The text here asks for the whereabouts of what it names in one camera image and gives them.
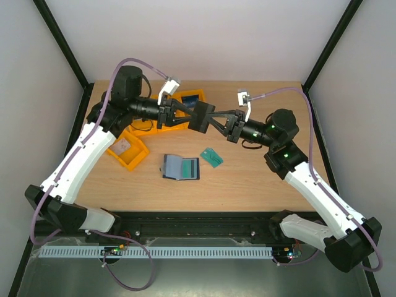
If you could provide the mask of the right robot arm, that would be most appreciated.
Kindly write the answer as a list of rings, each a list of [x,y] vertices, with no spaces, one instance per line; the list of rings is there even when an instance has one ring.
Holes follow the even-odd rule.
[[[315,209],[324,224],[284,210],[272,218],[270,236],[276,242],[294,238],[322,251],[341,272],[349,272],[377,248],[382,226],[355,211],[320,177],[293,142],[299,128],[291,110],[278,109],[265,123],[245,121],[240,110],[213,112],[205,118],[230,142],[239,139],[268,147],[267,166],[295,188]]]

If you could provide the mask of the blue leather card holder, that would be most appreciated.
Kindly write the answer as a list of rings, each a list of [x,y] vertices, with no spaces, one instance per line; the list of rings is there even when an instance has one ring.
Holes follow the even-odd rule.
[[[172,179],[177,181],[182,180],[182,160],[184,157],[179,155],[165,154],[163,156],[163,164],[160,167],[160,172],[164,179]]]

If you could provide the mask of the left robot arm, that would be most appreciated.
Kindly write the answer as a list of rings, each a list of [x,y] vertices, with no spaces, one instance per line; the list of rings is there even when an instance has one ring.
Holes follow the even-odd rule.
[[[39,186],[30,185],[25,196],[41,216],[57,231],[112,229],[117,218],[104,209],[77,205],[75,200],[86,177],[103,153],[112,146],[134,118],[151,119],[157,127],[187,123],[193,117],[171,96],[180,86],[174,77],[166,77],[158,98],[142,97],[142,69],[119,66],[113,74],[101,102],[93,106],[79,138],[54,172]]]

